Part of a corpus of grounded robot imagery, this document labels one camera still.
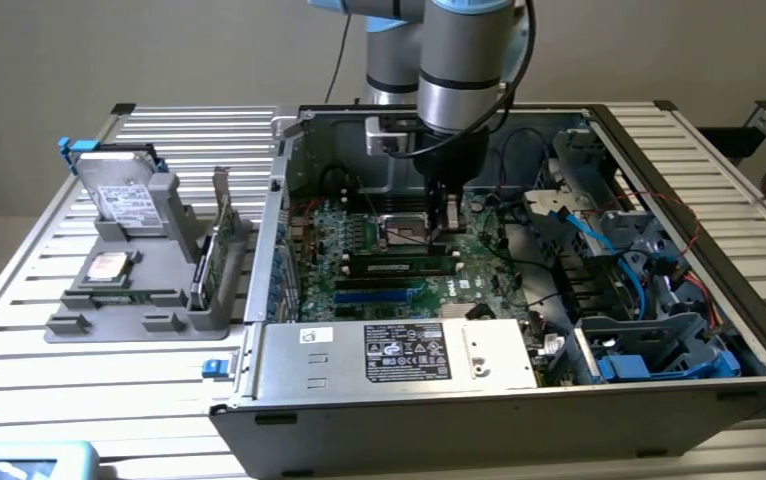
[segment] white wall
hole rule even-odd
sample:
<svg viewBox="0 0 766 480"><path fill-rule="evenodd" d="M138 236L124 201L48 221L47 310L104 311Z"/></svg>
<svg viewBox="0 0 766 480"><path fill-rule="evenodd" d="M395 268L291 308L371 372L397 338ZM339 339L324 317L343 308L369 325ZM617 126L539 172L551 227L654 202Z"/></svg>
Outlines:
<svg viewBox="0 0 766 480"><path fill-rule="evenodd" d="M66 175L62 135L120 101L316 102L343 18L302 0L0 0L0 215L36 215ZM537 0L521 100L674 100L739 122L766 98L766 0ZM361 94L362 22L334 100Z"/></svg>

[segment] warning label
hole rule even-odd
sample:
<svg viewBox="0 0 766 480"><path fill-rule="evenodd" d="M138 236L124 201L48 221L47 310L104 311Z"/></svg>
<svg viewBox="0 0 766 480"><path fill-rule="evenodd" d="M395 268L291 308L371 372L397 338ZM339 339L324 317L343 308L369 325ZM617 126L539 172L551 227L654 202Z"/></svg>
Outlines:
<svg viewBox="0 0 766 480"><path fill-rule="evenodd" d="M366 378L374 383L450 380L442 323L366 325Z"/></svg>
<svg viewBox="0 0 766 480"><path fill-rule="evenodd" d="M99 193L114 220L123 227L160 227L158 209L146 185L102 186Z"/></svg>

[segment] circuit board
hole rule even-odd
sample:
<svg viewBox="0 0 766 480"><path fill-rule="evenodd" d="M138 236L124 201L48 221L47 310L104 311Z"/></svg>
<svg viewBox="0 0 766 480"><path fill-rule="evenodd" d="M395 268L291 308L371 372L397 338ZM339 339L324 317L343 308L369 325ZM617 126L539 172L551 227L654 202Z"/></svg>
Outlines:
<svg viewBox="0 0 766 480"><path fill-rule="evenodd" d="M482 198L470 197L465 204L481 201ZM467 230L445 239L446 253L439 258L419 260L427 252L423 236L405 234L413 231L403 229L397 233L393 225L407 228L419 223L421 215L391 215L382 219L374 214L349 213L340 202L326 200L310 212L300 239L300 321L463 318L478 304L486 304L498 318L526 318L526 299L519 289L510 288L515 272L478 241L486 224L493 225L487 218L493 214L473 212L469 207L463 214ZM351 281L344 269L349 255L354 269L362 263L359 259L374 258L375 264L369 269L377 268L385 278L367 280L375 278L371 275L366 280ZM399 278L407 259L414 259L410 266L419 274L407 276L405 271L407 278ZM434 268L451 272L421 275Z"/></svg>

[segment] motherboard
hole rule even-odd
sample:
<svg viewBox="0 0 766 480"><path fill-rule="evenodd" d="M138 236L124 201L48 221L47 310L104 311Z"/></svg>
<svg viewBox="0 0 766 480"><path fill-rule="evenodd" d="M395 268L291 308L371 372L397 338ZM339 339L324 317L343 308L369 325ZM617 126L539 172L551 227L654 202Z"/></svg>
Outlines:
<svg viewBox="0 0 766 480"><path fill-rule="evenodd" d="M469 195L466 231L430 242L423 213L353 213L343 201L312 200L295 231L300 321L525 318L522 276L479 241L498 225L483 201Z"/></svg>

